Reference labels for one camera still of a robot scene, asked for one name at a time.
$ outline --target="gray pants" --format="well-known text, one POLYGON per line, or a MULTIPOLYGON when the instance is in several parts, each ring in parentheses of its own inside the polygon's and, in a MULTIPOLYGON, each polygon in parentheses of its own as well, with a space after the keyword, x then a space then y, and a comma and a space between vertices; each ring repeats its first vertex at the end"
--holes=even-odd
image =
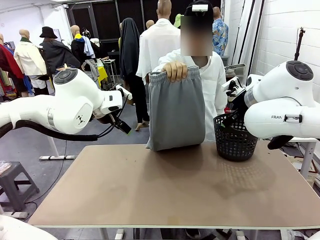
POLYGON ((201 144, 206 135, 205 101, 197 66, 170 82, 166 72, 149 74, 150 138, 153 151, 201 144))

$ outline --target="plastic laundry basket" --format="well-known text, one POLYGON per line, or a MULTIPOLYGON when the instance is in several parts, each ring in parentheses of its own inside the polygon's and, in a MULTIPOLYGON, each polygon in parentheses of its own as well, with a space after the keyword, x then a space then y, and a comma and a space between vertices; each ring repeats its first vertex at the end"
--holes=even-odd
POLYGON ((241 162, 254 154, 258 138, 249 133, 243 119, 236 119, 230 126, 223 127, 221 122, 230 113, 214 118, 216 149, 224 159, 241 162))

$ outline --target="hand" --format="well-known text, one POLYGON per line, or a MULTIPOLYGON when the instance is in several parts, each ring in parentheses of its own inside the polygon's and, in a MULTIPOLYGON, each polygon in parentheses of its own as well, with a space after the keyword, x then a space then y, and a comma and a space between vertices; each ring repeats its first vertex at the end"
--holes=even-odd
POLYGON ((188 68, 186 64, 175 61, 164 65, 161 72, 166 72, 168 79, 175 82, 187 77, 188 68))

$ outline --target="floral shirt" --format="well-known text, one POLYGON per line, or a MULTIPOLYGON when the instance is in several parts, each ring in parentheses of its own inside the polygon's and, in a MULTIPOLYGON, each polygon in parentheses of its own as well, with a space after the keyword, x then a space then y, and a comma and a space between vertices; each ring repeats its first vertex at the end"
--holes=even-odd
POLYGON ((214 20, 212 24, 213 51, 220 56, 225 54, 225 49, 228 43, 228 33, 229 27, 221 18, 214 20))

